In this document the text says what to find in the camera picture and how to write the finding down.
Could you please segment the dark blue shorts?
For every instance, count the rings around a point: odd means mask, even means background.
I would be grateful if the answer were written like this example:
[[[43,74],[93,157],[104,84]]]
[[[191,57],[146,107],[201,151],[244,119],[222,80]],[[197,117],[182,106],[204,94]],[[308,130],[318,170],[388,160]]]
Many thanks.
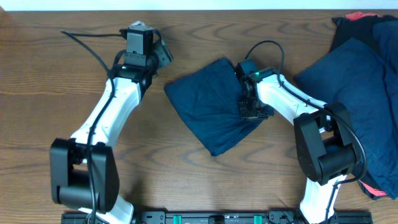
[[[166,84],[164,91],[181,120],[212,156],[235,147],[262,123],[239,117],[243,91],[227,58]]]

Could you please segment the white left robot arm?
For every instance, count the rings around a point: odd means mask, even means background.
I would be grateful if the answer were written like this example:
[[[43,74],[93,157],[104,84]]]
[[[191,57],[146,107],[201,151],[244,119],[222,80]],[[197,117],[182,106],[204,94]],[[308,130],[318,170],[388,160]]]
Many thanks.
[[[69,139],[57,138],[50,147],[52,200],[81,211],[82,223],[134,220],[134,206],[119,194],[113,147],[152,77],[174,58],[162,39],[153,43],[148,54],[135,54],[132,45],[128,47],[116,54],[107,69],[103,95],[87,120]],[[138,57],[146,62],[138,62]]]

